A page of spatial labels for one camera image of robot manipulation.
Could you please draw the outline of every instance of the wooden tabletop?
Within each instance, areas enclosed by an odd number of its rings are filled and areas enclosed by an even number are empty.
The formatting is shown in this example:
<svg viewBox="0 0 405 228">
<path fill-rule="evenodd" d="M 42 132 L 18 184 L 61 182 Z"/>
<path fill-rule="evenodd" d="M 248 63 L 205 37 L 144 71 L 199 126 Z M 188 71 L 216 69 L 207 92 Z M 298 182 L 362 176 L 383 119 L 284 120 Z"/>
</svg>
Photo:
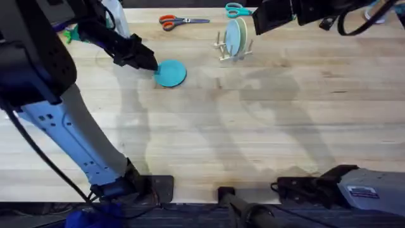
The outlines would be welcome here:
<svg viewBox="0 0 405 228">
<path fill-rule="evenodd" d="M 101 49 L 67 45 L 85 103 L 111 142 L 142 174 L 175 177 L 176 202 L 214 202 L 218 186 L 252 201 L 275 201 L 279 176 L 320 175 L 338 164 L 405 172 L 405 31 L 394 14 L 357 37 L 291 22 L 254 35 L 253 55 L 220 62 L 213 43 L 224 9 L 126 9 L 130 29 L 158 61 L 187 67 L 174 89 L 153 73 L 119 67 Z M 209 18 L 165 32 L 161 15 Z M 347 30 L 364 23 L 347 17 Z M 85 175 L 55 143 L 28 131 L 86 193 Z M 0 201 L 81 201 L 0 120 Z"/>
</svg>

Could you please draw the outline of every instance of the teal disc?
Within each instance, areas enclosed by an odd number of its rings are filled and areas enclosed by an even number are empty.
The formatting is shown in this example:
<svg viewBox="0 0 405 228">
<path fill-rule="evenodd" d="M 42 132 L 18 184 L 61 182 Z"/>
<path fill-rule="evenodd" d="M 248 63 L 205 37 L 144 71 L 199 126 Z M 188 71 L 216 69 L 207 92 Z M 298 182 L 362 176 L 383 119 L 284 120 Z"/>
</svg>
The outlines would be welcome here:
<svg viewBox="0 0 405 228">
<path fill-rule="evenodd" d="M 180 85 L 187 75 L 183 63 L 177 60 L 165 60 L 159 64 L 154 73 L 155 81 L 164 87 L 175 87 Z"/>
</svg>

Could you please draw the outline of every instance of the wire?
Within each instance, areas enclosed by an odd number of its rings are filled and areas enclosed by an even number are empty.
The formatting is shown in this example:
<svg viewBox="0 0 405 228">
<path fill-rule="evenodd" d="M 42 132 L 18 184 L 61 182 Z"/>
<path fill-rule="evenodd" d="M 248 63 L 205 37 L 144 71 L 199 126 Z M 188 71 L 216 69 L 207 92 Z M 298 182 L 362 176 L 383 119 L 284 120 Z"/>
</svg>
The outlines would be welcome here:
<svg viewBox="0 0 405 228">
<path fill-rule="evenodd" d="M 282 207 L 280 207 L 280 206 L 277 206 L 277 205 L 268 205 L 268 206 L 272 206 L 272 207 L 276 208 L 277 210 L 280 210 L 280 211 L 282 211 L 282 212 L 288 213 L 288 214 L 290 214 L 290 215 L 294 215 L 294 216 L 299 217 L 299 218 L 302 218 L 302 219 L 304 219 L 304 220 L 308 220 L 308 221 L 311 221 L 311 222 L 314 222 L 314 223 L 317 223 L 317 224 L 324 225 L 325 227 L 338 228 L 338 227 L 335 226 L 335 225 L 331 225 L 331 224 L 328 224 L 328 223 L 326 223 L 326 222 L 322 222 L 322 221 L 319 221 L 319 220 L 316 220 L 316 219 L 313 219 L 313 218 L 310 218 L 310 217 L 307 217 L 307 216 L 304 216 L 304 215 L 300 215 L 300 214 L 298 214 L 298 213 L 292 212 L 292 211 L 290 211 L 290 210 L 288 210 L 288 209 L 284 209 L 284 208 L 282 208 Z"/>
<path fill-rule="evenodd" d="M 53 170 L 56 172 L 58 176 L 60 176 L 71 188 L 73 188 L 76 193 L 88 204 L 91 206 L 95 211 L 101 212 L 107 216 L 113 217 L 115 219 L 136 219 L 142 215 L 144 215 L 147 212 L 150 212 L 151 210 L 157 208 L 159 204 L 156 204 L 150 208 L 145 209 L 143 212 L 138 213 L 137 215 L 133 215 L 130 217 L 122 217 L 118 215 L 113 215 L 111 213 L 105 212 L 103 209 L 98 208 L 91 199 L 87 198 L 86 195 L 83 193 L 83 191 L 68 177 L 66 176 L 65 173 L 63 173 L 46 155 L 45 153 L 38 147 L 38 145 L 35 143 L 35 141 L 31 138 L 29 133 L 25 130 L 23 125 L 20 123 L 19 119 L 16 118 L 16 116 L 13 113 L 13 110 L 11 109 L 10 104 L 4 100 L 3 97 L 0 96 L 0 107 L 4 109 L 6 112 L 8 118 L 11 120 L 13 125 L 17 128 L 19 133 L 23 136 L 23 138 L 28 142 L 28 144 L 31 146 L 31 148 L 39 155 L 39 157 Z"/>
<path fill-rule="evenodd" d="M 345 28 L 344 28 L 344 21 L 346 18 L 346 15 L 352 11 L 355 10 L 358 6 L 358 2 L 355 2 L 351 6 L 347 7 L 344 12 L 339 16 L 338 19 L 338 24 L 337 24 L 337 30 L 339 31 L 340 35 L 358 35 L 365 30 L 369 29 L 372 25 L 374 25 L 382 16 L 384 16 L 390 9 L 395 5 L 395 3 L 398 2 L 398 0 L 388 0 L 369 20 L 367 20 L 366 23 L 364 23 L 362 26 L 357 28 L 356 30 L 347 33 Z"/>
</svg>

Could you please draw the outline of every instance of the scissors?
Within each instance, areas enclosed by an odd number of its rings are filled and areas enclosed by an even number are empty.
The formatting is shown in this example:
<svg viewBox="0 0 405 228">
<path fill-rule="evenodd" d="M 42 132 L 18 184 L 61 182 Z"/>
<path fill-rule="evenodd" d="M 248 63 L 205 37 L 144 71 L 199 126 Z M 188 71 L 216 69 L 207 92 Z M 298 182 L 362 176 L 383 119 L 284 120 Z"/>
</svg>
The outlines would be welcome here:
<svg viewBox="0 0 405 228">
<path fill-rule="evenodd" d="M 174 15 L 165 15 L 159 18 L 159 23 L 162 24 L 164 31 L 172 31 L 176 26 L 184 25 L 185 23 L 209 23 L 206 19 L 190 19 L 178 18 Z"/>
<path fill-rule="evenodd" d="M 252 15 L 252 11 L 243 7 L 239 3 L 228 3 L 225 6 L 225 9 L 228 11 L 227 16 L 229 18 L 237 18 L 238 16 L 249 16 Z"/>
</svg>

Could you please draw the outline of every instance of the orange-handled scissors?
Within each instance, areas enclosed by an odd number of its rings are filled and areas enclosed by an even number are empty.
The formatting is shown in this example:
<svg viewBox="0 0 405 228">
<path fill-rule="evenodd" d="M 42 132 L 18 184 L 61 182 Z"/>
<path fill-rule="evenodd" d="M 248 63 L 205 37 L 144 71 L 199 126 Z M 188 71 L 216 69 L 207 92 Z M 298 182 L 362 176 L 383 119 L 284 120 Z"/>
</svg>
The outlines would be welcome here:
<svg viewBox="0 0 405 228">
<path fill-rule="evenodd" d="M 185 23 L 209 23 L 207 19 L 190 19 L 178 18 L 174 15 L 165 15 L 159 18 L 159 23 L 162 24 L 164 31 L 172 31 L 176 26 L 184 25 Z"/>
</svg>

